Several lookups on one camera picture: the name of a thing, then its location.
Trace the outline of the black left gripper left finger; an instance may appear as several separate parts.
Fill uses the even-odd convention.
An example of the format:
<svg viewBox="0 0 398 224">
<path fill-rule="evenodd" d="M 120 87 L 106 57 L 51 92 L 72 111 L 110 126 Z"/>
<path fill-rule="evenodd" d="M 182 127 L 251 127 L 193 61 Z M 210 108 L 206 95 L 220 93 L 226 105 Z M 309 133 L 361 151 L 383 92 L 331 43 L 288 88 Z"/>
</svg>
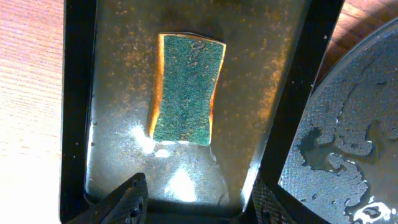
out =
<svg viewBox="0 0 398 224">
<path fill-rule="evenodd" d="M 144 224 L 148 188 L 143 173 L 136 173 L 106 198 L 78 215 L 68 224 Z"/>
</svg>

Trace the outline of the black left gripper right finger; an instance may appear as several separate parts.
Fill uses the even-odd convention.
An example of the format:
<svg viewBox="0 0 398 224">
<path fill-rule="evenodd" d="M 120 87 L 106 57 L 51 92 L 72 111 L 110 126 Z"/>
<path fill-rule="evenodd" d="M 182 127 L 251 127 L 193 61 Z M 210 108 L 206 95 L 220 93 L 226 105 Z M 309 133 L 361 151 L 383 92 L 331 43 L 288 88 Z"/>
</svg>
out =
<svg viewBox="0 0 398 224">
<path fill-rule="evenodd" d="M 295 224 L 295 220 L 287 213 L 286 209 L 260 178 L 257 178 L 254 182 L 252 200 L 258 223 Z"/>
</svg>

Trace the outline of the green and yellow sponge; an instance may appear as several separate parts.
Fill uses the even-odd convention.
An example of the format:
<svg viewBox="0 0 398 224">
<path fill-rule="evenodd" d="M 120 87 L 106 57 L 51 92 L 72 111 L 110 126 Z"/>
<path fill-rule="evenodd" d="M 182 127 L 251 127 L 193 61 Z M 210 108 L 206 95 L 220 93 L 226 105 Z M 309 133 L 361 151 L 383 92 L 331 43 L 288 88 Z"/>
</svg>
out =
<svg viewBox="0 0 398 224">
<path fill-rule="evenodd" d="M 159 34 L 151 139 L 210 145 L 225 53 L 226 44 L 211 38 L 186 32 Z"/>
</svg>

